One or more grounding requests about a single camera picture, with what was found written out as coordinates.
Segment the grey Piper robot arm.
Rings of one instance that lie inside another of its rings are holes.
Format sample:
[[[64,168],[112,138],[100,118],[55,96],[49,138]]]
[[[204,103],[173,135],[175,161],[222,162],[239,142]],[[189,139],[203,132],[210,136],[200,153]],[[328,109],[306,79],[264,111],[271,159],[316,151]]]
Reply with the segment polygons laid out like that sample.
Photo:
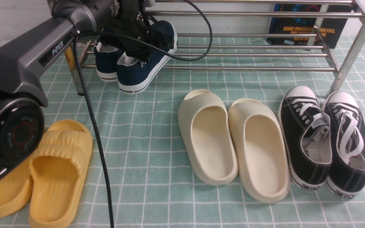
[[[50,19],[0,47],[0,181],[38,146],[48,107],[40,77],[69,46],[110,22],[116,27],[104,35],[140,60],[171,43],[163,28],[151,28],[144,7],[143,0],[58,0]]]

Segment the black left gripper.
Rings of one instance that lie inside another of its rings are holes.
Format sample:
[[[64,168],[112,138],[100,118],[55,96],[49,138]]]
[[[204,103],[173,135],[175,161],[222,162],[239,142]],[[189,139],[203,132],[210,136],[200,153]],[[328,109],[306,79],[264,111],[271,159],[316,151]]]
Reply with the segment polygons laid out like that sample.
[[[174,32],[167,31],[165,22],[145,14],[143,0],[115,0],[111,6],[111,15],[104,32],[131,37],[163,50],[172,48]],[[102,36],[100,41],[103,45],[126,52],[129,57],[143,62],[150,60],[152,49],[141,43],[109,36]]]

